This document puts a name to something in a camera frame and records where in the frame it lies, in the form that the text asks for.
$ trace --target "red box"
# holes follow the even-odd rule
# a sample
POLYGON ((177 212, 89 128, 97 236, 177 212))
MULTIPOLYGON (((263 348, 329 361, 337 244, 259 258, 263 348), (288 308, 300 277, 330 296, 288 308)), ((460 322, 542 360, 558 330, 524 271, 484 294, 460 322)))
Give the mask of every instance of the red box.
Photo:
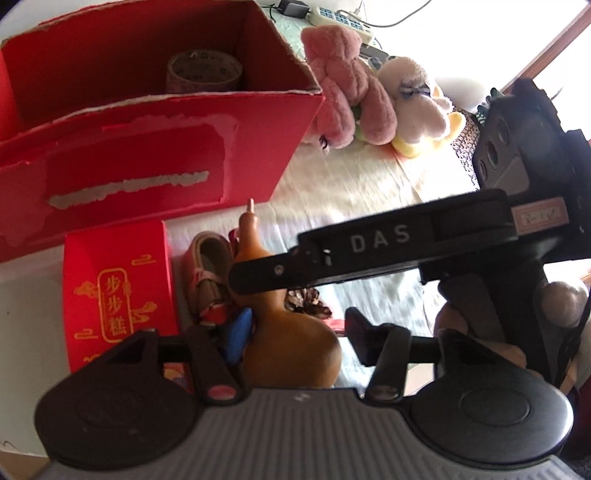
POLYGON ((160 221, 67 235, 63 289, 72 372, 137 330, 179 333, 160 221))
POLYGON ((0 50, 0 261, 68 232, 267 201, 323 100, 248 0, 83 9, 0 50), (165 95, 168 60, 209 48, 240 92, 165 95))

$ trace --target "screw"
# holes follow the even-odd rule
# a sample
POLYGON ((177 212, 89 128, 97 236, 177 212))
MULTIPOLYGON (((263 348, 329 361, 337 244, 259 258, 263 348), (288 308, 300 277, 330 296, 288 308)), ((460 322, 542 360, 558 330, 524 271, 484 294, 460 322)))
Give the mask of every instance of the screw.
POLYGON ((390 387, 390 385, 376 385, 375 387, 371 387, 365 394, 371 400, 375 401, 391 401, 396 400, 400 396, 398 389, 390 387))

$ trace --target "tape roll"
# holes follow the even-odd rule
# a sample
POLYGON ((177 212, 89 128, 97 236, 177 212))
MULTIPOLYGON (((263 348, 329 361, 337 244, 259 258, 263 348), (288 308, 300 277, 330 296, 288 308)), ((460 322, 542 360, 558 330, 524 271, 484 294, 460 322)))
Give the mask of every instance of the tape roll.
POLYGON ((238 90, 242 65, 216 50, 177 53, 168 62, 166 93, 231 92, 238 90))

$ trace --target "label sticker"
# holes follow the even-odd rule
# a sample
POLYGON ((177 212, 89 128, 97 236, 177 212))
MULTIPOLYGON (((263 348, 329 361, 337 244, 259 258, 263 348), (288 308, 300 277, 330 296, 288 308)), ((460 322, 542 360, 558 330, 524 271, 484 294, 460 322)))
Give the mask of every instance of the label sticker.
POLYGON ((569 213, 562 197, 519 205, 511 209, 518 235, 541 232, 569 223, 569 213))

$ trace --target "stuffed animal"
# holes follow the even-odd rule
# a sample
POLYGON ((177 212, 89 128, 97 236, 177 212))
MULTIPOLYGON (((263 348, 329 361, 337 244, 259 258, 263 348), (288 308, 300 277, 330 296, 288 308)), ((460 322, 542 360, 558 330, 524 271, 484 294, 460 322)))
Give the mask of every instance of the stuffed animal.
POLYGON ((392 145, 402 155, 413 158, 436 150, 455 140, 466 126, 466 118, 452 112, 451 101, 414 60, 394 57, 381 66, 377 77, 394 105, 398 129, 392 145))
POLYGON ((301 40, 326 98, 303 141, 323 148, 346 147, 356 128, 351 107, 360 106, 359 127, 365 140, 375 145, 391 142, 396 113, 382 84, 359 58, 359 34, 339 25, 324 25, 305 28, 301 40))
MULTIPOLYGON (((234 262, 268 257, 256 230, 252 206, 239 220, 234 262)), ((285 308, 285 290, 253 295, 232 293, 237 305, 255 315, 255 330, 244 350, 243 371, 254 387, 330 388, 339 375, 338 338, 321 320, 285 308)))

